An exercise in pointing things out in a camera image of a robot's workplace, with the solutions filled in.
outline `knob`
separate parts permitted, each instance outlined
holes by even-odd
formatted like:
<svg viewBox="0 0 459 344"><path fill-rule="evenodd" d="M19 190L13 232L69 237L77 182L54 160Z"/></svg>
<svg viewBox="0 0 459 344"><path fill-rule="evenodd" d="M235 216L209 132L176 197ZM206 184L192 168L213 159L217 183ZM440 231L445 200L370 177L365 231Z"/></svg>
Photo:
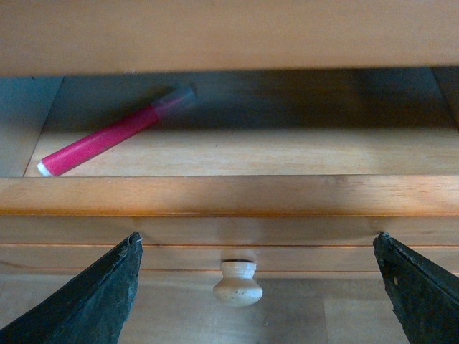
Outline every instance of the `knob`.
<svg viewBox="0 0 459 344"><path fill-rule="evenodd" d="M253 280L255 263L232 260L222 262L220 268L223 279L214 287L214 295L221 303L242 307L261 299L263 289Z"/></svg>

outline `wood grain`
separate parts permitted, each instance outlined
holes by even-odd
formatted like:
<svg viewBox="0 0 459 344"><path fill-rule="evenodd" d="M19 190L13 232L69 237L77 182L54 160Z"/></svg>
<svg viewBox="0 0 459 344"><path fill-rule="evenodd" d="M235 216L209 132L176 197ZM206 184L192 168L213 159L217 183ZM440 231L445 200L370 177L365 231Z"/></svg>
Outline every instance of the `wood grain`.
<svg viewBox="0 0 459 344"><path fill-rule="evenodd" d="M454 65L456 1L2 1L0 75Z"/></svg>
<svg viewBox="0 0 459 344"><path fill-rule="evenodd" d="M0 177L24 175L61 81L0 78Z"/></svg>
<svg viewBox="0 0 459 344"><path fill-rule="evenodd" d="M407 343L400 337L402 329L381 280L259 279L264 288L262 300L252 307L234 309L214 299L212 288L218 278L181 275L141 273L136 303L120 343L256 344L302 343L306 339L312 344L327 344L342 343L339 338L352 335L365 335L372 343ZM0 327L43 301L69 278L0 276L4 286ZM362 317L365 321L355 321Z"/></svg>
<svg viewBox="0 0 459 344"><path fill-rule="evenodd" d="M178 82L197 106L66 176L444 174L459 135L428 68L66 77L26 176L38 162Z"/></svg>
<svg viewBox="0 0 459 344"><path fill-rule="evenodd" d="M133 231L144 244L161 246L368 246L380 231L407 245L459 246L456 216L0 216L2 244L116 245Z"/></svg>
<svg viewBox="0 0 459 344"><path fill-rule="evenodd" d="M459 215L459 176L0 179L0 215Z"/></svg>
<svg viewBox="0 0 459 344"><path fill-rule="evenodd" d="M3 273L82 271L111 247L1 245ZM459 247L412 247L448 271L459 272ZM225 259L248 259L260 272L378 272L368 247L159 247L145 245L141 269L219 271Z"/></svg>

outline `marker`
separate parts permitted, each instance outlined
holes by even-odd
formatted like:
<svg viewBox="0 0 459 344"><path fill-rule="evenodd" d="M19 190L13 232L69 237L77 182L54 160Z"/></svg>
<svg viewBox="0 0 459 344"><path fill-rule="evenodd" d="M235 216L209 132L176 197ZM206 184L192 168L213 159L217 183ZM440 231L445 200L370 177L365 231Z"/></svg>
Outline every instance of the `marker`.
<svg viewBox="0 0 459 344"><path fill-rule="evenodd" d="M38 171L45 177L60 176L157 123L168 114L183 110L195 102L196 95L191 87L175 90L118 122L43 158L38 163Z"/></svg>

